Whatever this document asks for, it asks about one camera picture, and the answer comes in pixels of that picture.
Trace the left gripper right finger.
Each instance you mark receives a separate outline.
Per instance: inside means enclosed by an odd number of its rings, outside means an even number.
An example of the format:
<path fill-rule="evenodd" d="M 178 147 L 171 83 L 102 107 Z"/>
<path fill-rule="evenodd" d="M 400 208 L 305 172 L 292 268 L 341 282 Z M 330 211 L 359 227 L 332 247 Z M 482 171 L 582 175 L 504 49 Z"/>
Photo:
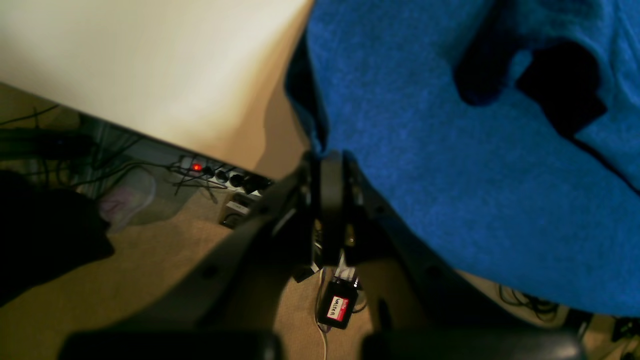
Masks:
<path fill-rule="evenodd" d="M 318 162 L 322 264 L 362 282 L 374 333 L 364 360 L 585 360 L 574 333 L 532 325 L 461 276 L 415 235 L 354 155 Z"/>

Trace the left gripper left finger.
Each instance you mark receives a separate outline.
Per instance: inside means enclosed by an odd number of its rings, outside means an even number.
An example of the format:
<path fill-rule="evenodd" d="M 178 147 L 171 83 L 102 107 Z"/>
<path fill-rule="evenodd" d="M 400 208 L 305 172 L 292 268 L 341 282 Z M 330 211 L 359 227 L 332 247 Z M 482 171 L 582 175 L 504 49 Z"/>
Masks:
<path fill-rule="evenodd" d="M 60 360 L 283 360 L 281 295 L 314 259 L 313 176 L 302 156 L 183 280 L 139 312 L 78 332 Z"/>

